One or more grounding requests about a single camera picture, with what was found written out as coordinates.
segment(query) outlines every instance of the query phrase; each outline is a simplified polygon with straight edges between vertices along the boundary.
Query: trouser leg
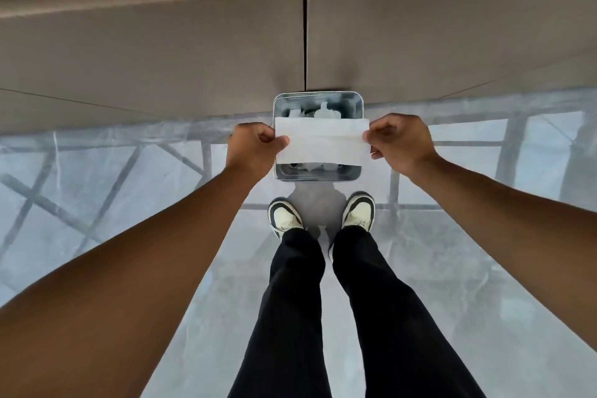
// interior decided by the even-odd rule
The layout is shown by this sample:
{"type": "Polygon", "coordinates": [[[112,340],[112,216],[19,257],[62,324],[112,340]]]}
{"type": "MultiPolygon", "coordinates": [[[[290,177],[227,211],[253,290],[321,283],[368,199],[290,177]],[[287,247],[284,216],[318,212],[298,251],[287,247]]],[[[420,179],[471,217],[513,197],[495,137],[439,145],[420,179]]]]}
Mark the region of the trouser leg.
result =
{"type": "Polygon", "coordinates": [[[367,398],[483,397],[413,289],[361,227],[334,240],[334,273],[356,320],[367,398]]]}
{"type": "Polygon", "coordinates": [[[324,365],[317,241],[293,228],[273,257],[270,282],[229,398],[330,398],[324,365]]]}

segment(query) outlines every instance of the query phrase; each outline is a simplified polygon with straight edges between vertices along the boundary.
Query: white paper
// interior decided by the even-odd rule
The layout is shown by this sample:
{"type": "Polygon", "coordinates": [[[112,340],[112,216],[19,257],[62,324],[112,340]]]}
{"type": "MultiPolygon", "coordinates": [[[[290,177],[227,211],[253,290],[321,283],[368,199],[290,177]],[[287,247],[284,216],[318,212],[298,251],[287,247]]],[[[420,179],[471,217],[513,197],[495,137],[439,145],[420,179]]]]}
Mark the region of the white paper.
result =
{"type": "Polygon", "coordinates": [[[290,138],[290,144],[276,156],[278,164],[325,162],[362,166],[371,160],[370,146],[362,138],[369,129],[366,118],[276,117],[274,127],[276,136],[290,138]]]}

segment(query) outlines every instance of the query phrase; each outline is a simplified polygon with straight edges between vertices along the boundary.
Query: black and white sneaker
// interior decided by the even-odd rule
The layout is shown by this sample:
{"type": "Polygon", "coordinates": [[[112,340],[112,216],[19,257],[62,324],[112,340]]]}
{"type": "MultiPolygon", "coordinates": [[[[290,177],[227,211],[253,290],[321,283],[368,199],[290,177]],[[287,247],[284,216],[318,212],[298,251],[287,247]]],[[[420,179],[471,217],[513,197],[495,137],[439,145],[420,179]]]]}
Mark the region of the black and white sneaker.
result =
{"type": "MultiPolygon", "coordinates": [[[[342,213],[341,228],[356,225],[370,231],[373,219],[375,219],[375,200],[367,192],[355,192],[348,199],[344,213],[342,213]]],[[[334,260],[333,251],[334,245],[332,244],[328,251],[332,261],[334,260]]]]}
{"type": "Polygon", "coordinates": [[[279,239],[289,229],[304,229],[303,221],[298,213],[296,208],[285,198],[276,198],[269,204],[267,217],[269,218],[269,224],[272,226],[273,232],[279,239]]]}

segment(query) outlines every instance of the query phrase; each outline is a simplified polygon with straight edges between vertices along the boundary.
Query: left hand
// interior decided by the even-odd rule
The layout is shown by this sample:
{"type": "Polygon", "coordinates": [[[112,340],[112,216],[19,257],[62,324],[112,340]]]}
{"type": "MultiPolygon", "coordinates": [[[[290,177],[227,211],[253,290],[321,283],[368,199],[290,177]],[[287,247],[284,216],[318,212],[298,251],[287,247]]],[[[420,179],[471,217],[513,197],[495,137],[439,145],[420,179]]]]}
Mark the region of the left hand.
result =
{"type": "Polygon", "coordinates": [[[289,143],[287,136],[276,137],[265,123],[238,124],[228,138],[226,168],[238,170],[257,183],[272,168],[276,154],[289,143]]]}

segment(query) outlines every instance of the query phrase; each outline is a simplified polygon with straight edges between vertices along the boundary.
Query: sneaker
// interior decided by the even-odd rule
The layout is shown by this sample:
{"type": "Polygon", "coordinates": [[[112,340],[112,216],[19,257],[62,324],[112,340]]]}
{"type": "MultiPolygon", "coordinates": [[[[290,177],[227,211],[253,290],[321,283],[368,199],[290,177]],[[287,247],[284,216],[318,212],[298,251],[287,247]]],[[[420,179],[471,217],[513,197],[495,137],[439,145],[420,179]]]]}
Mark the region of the sneaker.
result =
{"type": "MultiPolygon", "coordinates": [[[[364,228],[366,231],[371,230],[375,219],[375,200],[367,192],[355,192],[348,199],[344,213],[342,214],[342,227],[350,227],[355,225],[364,228]]],[[[334,245],[330,246],[328,255],[333,261],[334,245]]]]}
{"type": "Polygon", "coordinates": [[[273,228],[273,232],[279,239],[289,229],[302,228],[303,221],[300,218],[299,212],[291,205],[285,198],[276,198],[269,204],[267,209],[267,217],[269,224],[273,228]]]}

